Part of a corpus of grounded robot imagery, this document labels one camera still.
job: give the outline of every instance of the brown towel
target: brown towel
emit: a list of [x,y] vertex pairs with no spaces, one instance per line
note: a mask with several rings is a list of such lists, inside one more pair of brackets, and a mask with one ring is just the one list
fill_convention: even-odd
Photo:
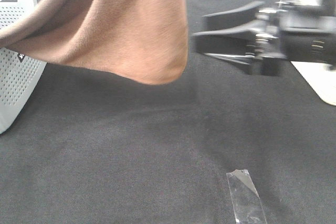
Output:
[[0,30],[0,47],[146,84],[181,75],[187,41],[185,0],[41,0]]

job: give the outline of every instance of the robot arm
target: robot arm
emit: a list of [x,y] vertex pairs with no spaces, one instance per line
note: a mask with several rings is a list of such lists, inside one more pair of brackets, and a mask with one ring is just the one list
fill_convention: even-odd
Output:
[[246,73],[279,75],[281,61],[336,65],[336,0],[301,5],[281,0],[262,8],[253,2],[205,16],[207,31],[194,34],[196,51]]

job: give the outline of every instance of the gray fabric surface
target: gray fabric surface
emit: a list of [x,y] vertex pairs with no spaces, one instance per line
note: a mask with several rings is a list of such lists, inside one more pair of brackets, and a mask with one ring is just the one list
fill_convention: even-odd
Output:
[[[190,33],[251,1],[187,0]],[[251,77],[192,48],[158,87],[47,65],[0,136],[0,223],[235,223],[235,169],[268,223],[336,223],[336,108],[289,63]]]

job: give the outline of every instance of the white surface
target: white surface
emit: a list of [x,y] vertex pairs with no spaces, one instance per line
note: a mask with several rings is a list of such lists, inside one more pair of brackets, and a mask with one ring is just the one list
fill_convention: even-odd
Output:
[[[318,3],[318,0],[300,1],[305,5]],[[328,70],[328,65],[323,63],[292,63],[324,102],[336,105],[336,71]]]

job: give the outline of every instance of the white plastic basket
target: white plastic basket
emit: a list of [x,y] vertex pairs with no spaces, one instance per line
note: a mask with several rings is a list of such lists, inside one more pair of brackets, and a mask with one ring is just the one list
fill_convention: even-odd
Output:
[[[0,29],[29,14],[36,0],[0,2]],[[34,90],[46,63],[0,48],[0,134],[10,127]]]

